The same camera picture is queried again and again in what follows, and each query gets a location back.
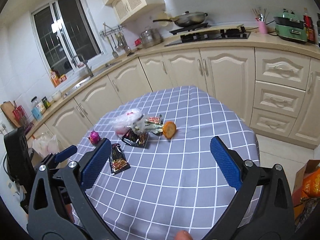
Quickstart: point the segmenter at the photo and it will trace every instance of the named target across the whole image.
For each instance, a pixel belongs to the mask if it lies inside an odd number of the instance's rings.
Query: wooden countertop
[[[256,48],[265,48],[265,49],[278,49],[278,50],[284,50],[294,53],[299,53],[305,56],[313,57],[320,60],[320,48],[317,45],[313,45],[310,43],[307,44],[298,44],[295,42],[290,41],[284,41],[279,37],[271,36],[267,34],[260,34],[252,32],[249,36],[249,39],[247,40],[234,40],[234,39],[228,39],[228,40],[214,40],[214,41],[197,41],[197,42],[190,42],[190,43],[184,43],[184,44],[178,44],[173,45],[169,47],[165,47],[166,44],[169,44],[173,41],[176,41],[180,38],[179,35],[172,36],[170,38],[165,39],[164,42],[161,44],[158,44],[156,46],[153,46],[148,49],[140,49],[135,52],[135,54],[127,57],[127,56],[120,56],[119,58],[113,59],[110,61],[110,63],[122,60],[118,64],[106,68],[106,70],[99,75],[93,77],[90,79],[86,84],[82,85],[71,93],[66,98],[61,98],[58,102],[55,102],[52,104],[52,106],[47,109],[47,111],[44,113],[43,117],[39,121],[34,121],[34,126],[31,129],[31,131],[27,134],[27,139],[29,139],[32,134],[39,129],[41,125],[45,123],[59,108],[61,108],[63,105],[65,105],[69,100],[71,100],[74,96],[79,94],[81,91],[92,85],[97,80],[101,79],[108,73],[114,71],[115,69],[121,67],[122,65],[132,61],[133,59],[137,57],[143,57],[148,56],[156,53],[163,53],[163,52],[172,52],[175,50],[182,50],[182,49],[195,49],[195,48],[213,48],[213,47],[256,47]],[[99,67],[96,71],[105,68],[105,66]]]

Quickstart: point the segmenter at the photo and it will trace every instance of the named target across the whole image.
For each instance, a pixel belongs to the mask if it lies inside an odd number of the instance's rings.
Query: silver bolt
[[[47,166],[41,165],[41,166],[39,167],[39,171],[44,171],[46,168],[47,168]]]
[[[245,165],[245,166],[248,166],[248,167],[252,167],[252,166],[253,166],[253,162],[250,161],[250,160],[245,160],[245,161],[244,161],[244,165]]]
[[[77,166],[77,162],[71,161],[71,162],[69,162],[68,166],[69,166],[70,168],[74,168],[74,167]]]
[[[280,164],[276,164],[276,170],[281,171],[282,170],[282,166]]]

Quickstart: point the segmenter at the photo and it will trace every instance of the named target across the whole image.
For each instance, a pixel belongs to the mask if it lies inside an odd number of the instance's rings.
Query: table
[[[109,121],[131,108],[174,121],[172,140],[150,133],[144,148],[125,145]],[[235,194],[211,152],[210,140],[219,135],[243,159],[259,164],[255,133],[225,105],[197,87],[185,86],[148,93],[106,113],[94,129],[111,143],[120,143],[131,168],[110,175],[109,162],[93,188],[86,191],[105,222],[122,239],[173,239],[187,230],[202,239]],[[78,161],[93,146],[87,137],[71,159]],[[260,195],[257,189],[241,224],[250,220]]]

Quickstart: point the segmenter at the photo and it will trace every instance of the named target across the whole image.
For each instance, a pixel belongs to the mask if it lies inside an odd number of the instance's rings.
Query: white plastic bag
[[[55,154],[59,152],[59,144],[56,136],[51,137],[49,133],[43,133],[34,139],[32,148],[43,158],[50,153]]]
[[[109,124],[113,126],[118,136],[124,135],[130,126],[142,117],[142,112],[138,108],[128,110],[125,114],[114,117]]]

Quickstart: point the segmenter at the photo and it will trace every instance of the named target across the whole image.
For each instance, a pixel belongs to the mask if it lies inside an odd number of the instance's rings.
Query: floor
[[[276,163],[281,164],[292,192],[297,171],[308,160],[314,158],[314,151],[258,134],[257,138],[260,147],[260,165],[271,168]]]

